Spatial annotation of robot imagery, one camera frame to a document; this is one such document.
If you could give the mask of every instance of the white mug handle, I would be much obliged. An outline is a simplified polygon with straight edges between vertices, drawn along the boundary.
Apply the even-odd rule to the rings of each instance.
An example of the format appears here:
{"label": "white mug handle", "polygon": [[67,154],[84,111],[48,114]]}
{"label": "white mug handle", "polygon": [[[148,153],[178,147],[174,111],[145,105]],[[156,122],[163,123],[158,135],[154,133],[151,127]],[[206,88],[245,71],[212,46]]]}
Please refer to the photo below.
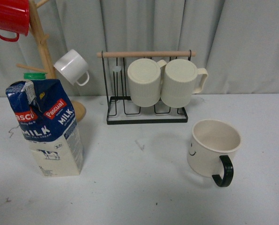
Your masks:
{"label": "white mug handle", "polygon": [[87,74],[87,79],[86,79],[85,82],[79,83],[78,81],[76,81],[76,83],[79,84],[80,86],[84,86],[85,84],[87,84],[87,82],[89,81],[89,73],[88,73],[88,71],[86,71],[86,74]]}
{"label": "white mug handle", "polygon": [[200,81],[200,85],[194,89],[193,94],[200,93],[203,90],[204,83],[208,78],[208,72],[205,68],[197,69],[197,74],[202,75],[202,78],[201,78],[201,81]]}
{"label": "white mug handle", "polygon": [[160,60],[160,61],[157,62],[157,64],[161,68],[161,67],[165,66],[167,64],[167,62],[165,60]]}

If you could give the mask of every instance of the black mug handle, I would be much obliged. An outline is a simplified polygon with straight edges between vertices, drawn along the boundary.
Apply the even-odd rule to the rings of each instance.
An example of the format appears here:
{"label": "black mug handle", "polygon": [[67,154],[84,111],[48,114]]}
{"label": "black mug handle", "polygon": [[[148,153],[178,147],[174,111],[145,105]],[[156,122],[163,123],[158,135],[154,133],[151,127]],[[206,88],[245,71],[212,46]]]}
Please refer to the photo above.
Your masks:
{"label": "black mug handle", "polygon": [[224,167],[224,177],[221,179],[219,174],[212,175],[212,178],[214,182],[217,184],[217,186],[223,188],[223,187],[228,187],[231,184],[231,181],[233,179],[233,165],[232,162],[229,158],[229,156],[219,156],[220,160],[223,163]]}

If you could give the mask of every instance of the mug rim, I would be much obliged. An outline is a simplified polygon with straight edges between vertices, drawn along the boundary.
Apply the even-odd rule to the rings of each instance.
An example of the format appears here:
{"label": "mug rim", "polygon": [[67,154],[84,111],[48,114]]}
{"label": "mug rim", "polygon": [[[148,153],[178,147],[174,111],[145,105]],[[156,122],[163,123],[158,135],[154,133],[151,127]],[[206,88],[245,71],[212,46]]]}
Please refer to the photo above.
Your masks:
{"label": "mug rim", "polygon": [[[192,65],[194,67],[194,74],[193,74],[193,78],[192,79],[188,79],[188,80],[180,80],[180,79],[177,79],[175,77],[172,77],[170,75],[170,73],[167,72],[167,68],[170,67],[170,65],[174,64],[176,61],[184,61],[186,63],[189,63],[190,65]],[[178,83],[188,83],[188,82],[192,82],[193,80],[195,80],[197,78],[197,75],[198,75],[198,68],[196,67],[196,65],[192,62],[192,61],[189,61],[189,60],[185,60],[185,59],[174,59],[174,60],[171,60],[167,63],[166,65],[166,68],[164,70],[164,73],[167,77],[169,77],[171,80],[175,81],[175,82],[178,82]]]}
{"label": "mug rim", "polygon": [[[155,76],[155,78],[154,79],[152,79],[152,80],[150,80],[150,81],[148,81],[148,82],[141,82],[141,81],[139,81],[139,80],[136,80],[131,74],[132,73],[130,73],[130,69],[132,68],[131,66],[132,66],[132,64],[134,63],[134,62],[139,62],[139,61],[149,61],[149,62],[152,62],[154,65],[156,65],[156,66],[158,66],[157,67],[157,76]],[[134,83],[136,83],[136,84],[139,84],[139,85],[145,85],[145,84],[150,84],[150,83],[153,83],[153,82],[155,82],[156,80],[158,80],[159,78],[160,78],[160,76],[161,76],[161,69],[160,69],[160,66],[158,65],[158,63],[156,62],[156,61],[154,61],[154,60],[151,60],[151,59],[147,59],[147,58],[141,58],[141,59],[137,59],[137,60],[135,60],[135,61],[133,61],[130,65],[129,65],[129,67],[128,67],[128,69],[127,69],[127,73],[128,73],[128,78],[131,80],[131,81],[133,81]]]}
{"label": "mug rim", "polygon": [[[197,138],[197,136],[195,135],[194,133],[194,128],[196,127],[196,125],[200,122],[203,122],[203,121],[216,121],[216,122],[220,122],[220,123],[223,123],[229,127],[231,127],[238,135],[239,137],[239,144],[233,148],[233,149],[230,149],[230,150],[219,150],[219,149],[214,149],[214,148],[211,148],[205,144],[203,144],[202,142],[200,142],[200,140]],[[225,121],[221,121],[221,120],[217,120],[217,119],[204,119],[204,120],[199,120],[197,121],[196,123],[194,123],[194,125],[192,126],[192,129],[191,129],[191,133],[192,133],[192,136],[193,138],[196,140],[197,143],[199,143],[201,146],[203,146],[205,149],[209,150],[209,151],[212,151],[212,152],[216,152],[216,153],[222,153],[222,154],[227,154],[227,153],[231,153],[231,152],[234,152],[234,151],[237,151],[240,147],[241,147],[241,143],[242,143],[242,138],[241,138],[241,134],[240,132],[230,123],[228,122],[225,122]]]}

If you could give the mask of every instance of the mug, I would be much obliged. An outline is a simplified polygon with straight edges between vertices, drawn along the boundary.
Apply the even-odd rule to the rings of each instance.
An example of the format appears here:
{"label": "mug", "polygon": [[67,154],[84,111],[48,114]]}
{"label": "mug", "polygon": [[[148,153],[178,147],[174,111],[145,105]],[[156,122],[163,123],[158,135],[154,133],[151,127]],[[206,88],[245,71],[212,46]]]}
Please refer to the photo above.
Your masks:
{"label": "mug", "polygon": [[149,107],[160,99],[161,68],[164,60],[155,62],[150,59],[138,59],[128,67],[130,97],[134,104]]}
{"label": "mug", "polygon": [[[195,88],[198,75],[202,75],[202,78],[199,87]],[[207,77],[207,70],[196,68],[191,61],[172,60],[165,68],[161,100],[172,108],[184,107],[190,102],[191,94],[197,94],[203,90]]]}
{"label": "mug", "polygon": [[15,38],[7,38],[0,34],[0,39],[15,42],[19,34],[27,36],[29,20],[28,0],[0,0],[0,29],[16,33]]}
{"label": "mug", "polygon": [[[77,83],[84,86],[89,81],[89,65],[82,58],[82,56],[74,49],[70,50],[62,56],[55,64],[54,67],[70,82],[72,85]],[[87,75],[86,81],[79,83],[78,79],[85,74]]]}
{"label": "mug", "polygon": [[219,187],[228,187],[234,174],[232,160],[240,145],[241,136],[230,124],[201,120],[192,127],[187,161],[196,173],[212,177]]}

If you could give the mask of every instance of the wooden branch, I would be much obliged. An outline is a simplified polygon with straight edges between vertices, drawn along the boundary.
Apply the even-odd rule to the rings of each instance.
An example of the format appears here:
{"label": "wooden branch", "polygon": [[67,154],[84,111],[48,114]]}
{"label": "wooden branch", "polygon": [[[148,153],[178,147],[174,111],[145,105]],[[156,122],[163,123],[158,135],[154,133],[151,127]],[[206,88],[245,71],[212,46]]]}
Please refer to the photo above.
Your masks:
{"label": "wooden branch", "polygon": [[45,34],[44,38],[40,41],[40,43],[43,45],[49,37],[49,34]]}
{"label": "wooden branch", "polygon": [[39,68],[36,68],[36,67],[30,67],[30,66],[26,66],[26,65],[23,65],[23,64],[19,64],[19,63],[17,63],[16,66],[19,67],[19,68],[29,69],[29,70],[37,71],[37,72],[40,72],[40,73],[47,73],[44,69],[39,69]]}
{"label": "wooden branch", "polygon": [[[190,51],[164,51],[164,52],[103,52],[103,58],[126,58],[126,57],[182,57],[190,56]],[[102,57],[102,52],[97,53],[97,57]]]}
{"label": "wooden branch", "polygon": [[41,0],[39,3],[36,4],[36,8],[39,8],[43,6],[45,3],[47,3],[49,0]]}

